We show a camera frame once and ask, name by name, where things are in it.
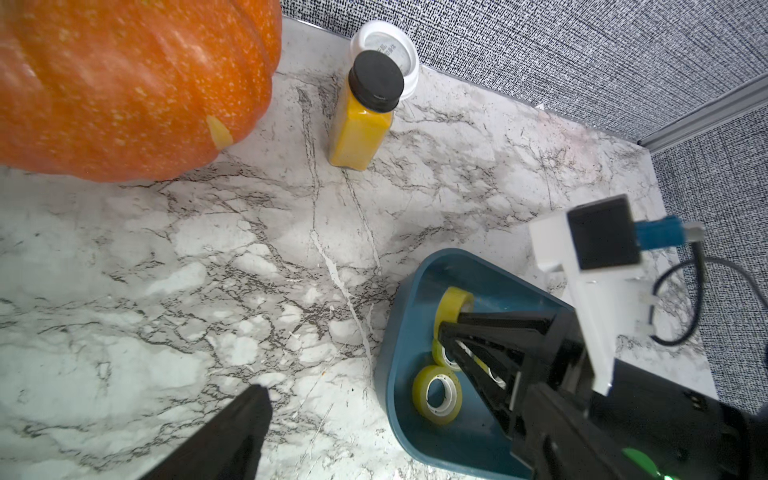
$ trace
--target blue plastic tray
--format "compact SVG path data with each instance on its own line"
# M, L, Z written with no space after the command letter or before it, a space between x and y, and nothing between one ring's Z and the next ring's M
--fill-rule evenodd
M379 403L400 445L420 462L484 478L530 478L531 471L510 455L509 440L463 373L458 378L464 403L450 424L434 425L413 406L413 379L434 363L435 311L449 286L474 293L475 312L572 308L469 252L437 251L400 283L373 374Z

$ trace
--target white marble surface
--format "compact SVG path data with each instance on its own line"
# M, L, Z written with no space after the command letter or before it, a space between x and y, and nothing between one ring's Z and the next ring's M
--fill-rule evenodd
M427 69L371 168L331 167L346 41L284 28L269 112L210 166L0 170L1 477L136 478L255 382L274 406L258 478L456 477L405 454L372 390L399 281L461 247L559 293L528 220L620 193L664 214L643 148ZM714 395L698 343L619 350Z

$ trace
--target pumpkin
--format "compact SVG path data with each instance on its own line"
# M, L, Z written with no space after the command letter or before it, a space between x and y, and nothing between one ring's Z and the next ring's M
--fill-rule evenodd
M245 138L272 97L279 0L0 2L0 163L163 180Z

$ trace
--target gray fabric wall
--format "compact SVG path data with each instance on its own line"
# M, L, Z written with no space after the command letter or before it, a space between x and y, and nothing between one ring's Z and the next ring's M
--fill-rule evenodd
M768 107L653 160L667 212L703 221L707 254L738 263L768 293ZM768 402L768 313L735 273L707 269L700 331L718 395L756 412Z
M762 0L281 0L351 37L386 20L422 63L639 140L768 71Z

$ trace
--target bottle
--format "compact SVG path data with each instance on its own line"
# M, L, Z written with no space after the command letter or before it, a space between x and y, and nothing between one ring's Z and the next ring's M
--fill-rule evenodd
M380 51L361 51L339 93L329 162L365 170L379 149L403 89L402 72Z

